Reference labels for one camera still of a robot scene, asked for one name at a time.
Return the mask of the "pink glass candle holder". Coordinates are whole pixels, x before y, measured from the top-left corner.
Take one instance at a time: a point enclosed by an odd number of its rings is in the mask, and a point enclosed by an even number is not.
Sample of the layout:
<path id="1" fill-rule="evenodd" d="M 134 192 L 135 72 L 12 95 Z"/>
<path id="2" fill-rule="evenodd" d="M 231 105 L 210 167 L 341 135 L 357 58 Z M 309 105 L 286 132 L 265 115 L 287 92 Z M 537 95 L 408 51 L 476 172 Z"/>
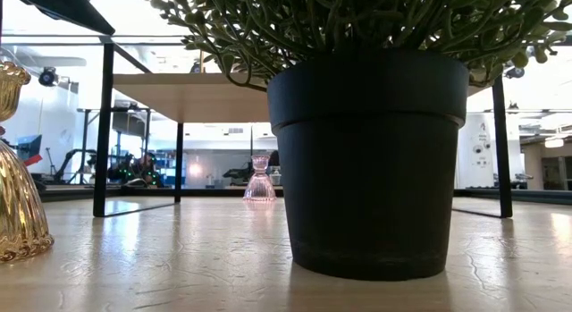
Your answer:
<path id="1" fill-rule="evenodd" d="M 253 174 L 251 175 L 243 199 L 247 202 L 272 202 L 276 200 L 275 191 L 269 175 L 266 173 L 270 156 L 252 156 Z"/>

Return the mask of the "amber glass candle holder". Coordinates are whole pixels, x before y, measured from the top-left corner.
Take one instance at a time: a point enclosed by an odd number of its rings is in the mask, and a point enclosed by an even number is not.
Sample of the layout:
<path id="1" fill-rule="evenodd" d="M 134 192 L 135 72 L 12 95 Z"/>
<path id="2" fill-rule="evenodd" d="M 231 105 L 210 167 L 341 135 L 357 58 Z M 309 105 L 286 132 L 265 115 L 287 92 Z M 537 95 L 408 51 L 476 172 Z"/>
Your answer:
<path id="1" fill-rule="evenodd" d="M 29 81 L 25 69 L 0 62 L 0 123 L 15 114 Z M 0 263 L 36 256 L 54 243 L 35 183 L 0 134 Z"/>

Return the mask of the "artificial plant in black pot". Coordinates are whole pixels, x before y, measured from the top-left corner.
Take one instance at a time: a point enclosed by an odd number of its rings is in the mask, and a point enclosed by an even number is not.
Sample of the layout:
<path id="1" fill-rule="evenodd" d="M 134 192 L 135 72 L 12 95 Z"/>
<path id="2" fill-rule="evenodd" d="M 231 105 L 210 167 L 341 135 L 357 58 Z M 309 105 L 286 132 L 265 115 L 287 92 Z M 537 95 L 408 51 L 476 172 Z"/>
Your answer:
<path id="1" fill-rule="evenodd" d="M 469 88 L 572 30 L 572 0 L 146 1 L 266 93 L 295 263 L 359 280 L 443 271 Z"/>

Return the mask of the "wooden riser shelf black legs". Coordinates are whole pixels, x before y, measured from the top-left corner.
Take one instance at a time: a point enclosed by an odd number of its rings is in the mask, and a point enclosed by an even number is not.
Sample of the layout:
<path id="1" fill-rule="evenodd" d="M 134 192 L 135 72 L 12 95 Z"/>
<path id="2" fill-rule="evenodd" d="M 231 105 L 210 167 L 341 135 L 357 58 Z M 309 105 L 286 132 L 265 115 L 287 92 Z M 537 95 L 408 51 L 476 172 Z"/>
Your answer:
<path id="1" fill-rule="evenodd" d="M 187 122 L 266 122 L 263 93 L 249 93 L 232 86 L 218 73 L 152 73 L 145 65 L 114 42 L 103 44 L 100 120 L 98 127 L 97 175 L 93 215 L 109 217 L 105 211 L 105 161 L 108 157 L 112 93 L 117 88 L 158 113 L 177 122 L 176 159 L 181 161 L 183 126 Z"/>

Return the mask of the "person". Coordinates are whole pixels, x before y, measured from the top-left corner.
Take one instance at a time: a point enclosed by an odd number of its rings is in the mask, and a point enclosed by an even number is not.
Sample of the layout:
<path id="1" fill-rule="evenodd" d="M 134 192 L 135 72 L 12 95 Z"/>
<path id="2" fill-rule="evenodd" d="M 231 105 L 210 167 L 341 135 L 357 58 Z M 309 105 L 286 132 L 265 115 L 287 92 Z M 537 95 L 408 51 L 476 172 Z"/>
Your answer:
<path id="1" fill-rule="evenodd" d="M 151 153 L 146 153 L 135 163 L 134 171 L 146 185 L 156 185 L 155 162 Z"/>

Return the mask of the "background robot with green lights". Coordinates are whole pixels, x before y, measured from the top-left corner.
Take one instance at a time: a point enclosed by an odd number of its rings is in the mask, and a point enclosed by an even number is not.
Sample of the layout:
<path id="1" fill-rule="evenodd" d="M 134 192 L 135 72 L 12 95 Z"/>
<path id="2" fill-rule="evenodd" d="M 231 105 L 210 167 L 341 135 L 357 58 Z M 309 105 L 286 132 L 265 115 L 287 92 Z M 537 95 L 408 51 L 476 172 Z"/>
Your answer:
<path id="1" fill-rule="evenodd" d="M 128 187 L 145 187 L 150 189 L 163 188 L 164 182 L 161 174 L 156 170 L 156 157 L 153 153 L 155 162 L 156 185 L 146 185 L 146 183 L 138 178 L 135 174 L 135 163 L 139 158 L 135 158 L 133 154 L 127 153 L 116 164 L 111 165 L 107 170 L 107 178 L 111 182 L 118 182 Z"/>

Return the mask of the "blue background monitor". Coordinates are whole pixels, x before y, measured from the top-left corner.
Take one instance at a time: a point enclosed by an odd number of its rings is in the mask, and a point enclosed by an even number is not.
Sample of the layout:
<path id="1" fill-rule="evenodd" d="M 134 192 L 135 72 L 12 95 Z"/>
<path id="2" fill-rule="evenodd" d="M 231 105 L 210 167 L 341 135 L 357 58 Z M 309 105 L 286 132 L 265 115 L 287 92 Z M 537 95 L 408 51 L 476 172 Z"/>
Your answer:
<path id="1" fill-rule="evenodd" d="M 23 160 L 29 160 L 40 153 L 42 135 L 31 135 L 17 139 L 17 155 Z"/>

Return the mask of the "black metal table frame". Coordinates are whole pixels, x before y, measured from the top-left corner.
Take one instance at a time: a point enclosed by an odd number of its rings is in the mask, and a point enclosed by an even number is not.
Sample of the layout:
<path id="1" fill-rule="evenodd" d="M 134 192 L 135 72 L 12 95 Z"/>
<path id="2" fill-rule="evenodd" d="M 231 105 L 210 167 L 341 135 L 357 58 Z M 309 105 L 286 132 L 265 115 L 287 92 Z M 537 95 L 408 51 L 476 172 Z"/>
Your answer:
<path id="1" fill-rule="evenodd" d="M 241 198 L 243 189 L 183 189 L 183 197 L 215 197 L 215 198 Z M 56 202 L 66 200 L 90 199 L 94 196 L 94 189 L 80 185 L 69 189 L 46 189 L 39 192 L 43 202 Z M 128 187 L 108 187 L 106 196 L 111 197 L 174 197 L 175 190 L 171 189 L 145 189 Z M 455 189 L 454 197 L 458 198 L 488 198 L 499 199 L 497 189 Z M 566 190 L 512 190 L 513 201 L 545 203 L 572 206 L 572 191 Z"/>

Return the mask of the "black background frame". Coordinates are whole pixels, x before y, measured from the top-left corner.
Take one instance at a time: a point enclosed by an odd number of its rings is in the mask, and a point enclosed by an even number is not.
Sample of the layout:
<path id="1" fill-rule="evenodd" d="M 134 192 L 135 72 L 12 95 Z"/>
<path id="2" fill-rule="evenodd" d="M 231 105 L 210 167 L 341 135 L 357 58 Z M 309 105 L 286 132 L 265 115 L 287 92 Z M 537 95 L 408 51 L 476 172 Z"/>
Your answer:
<path id="1" fill-rule="evenodd" d="M 70 152 L 70 157 L 80 153 L 80 167 L 78 171 L 69 179 L 69 183 L 77 182 L 80 185 L 95 183 L 97 143 L 89 144 L 89 125 L 98 119 L 99 109 L 78 108 L 78 113 L 82 113 L 82 137 L 80 148 L 75 148 Z M 133 106 L 114 106 L 111 108 L 112 121 L 111 129 L 116 134 L 115 153 L 109 153 L 108 157 L 111 165 L 126 165 L 128 160 L 133 158 L 133 154 L 127 147 L 122 147 L 122 136 L 132 136 L 140 138 L 139 154 L 147 153 L 149 141 L 149 125 L 151 122 L 152 110 Z"/>

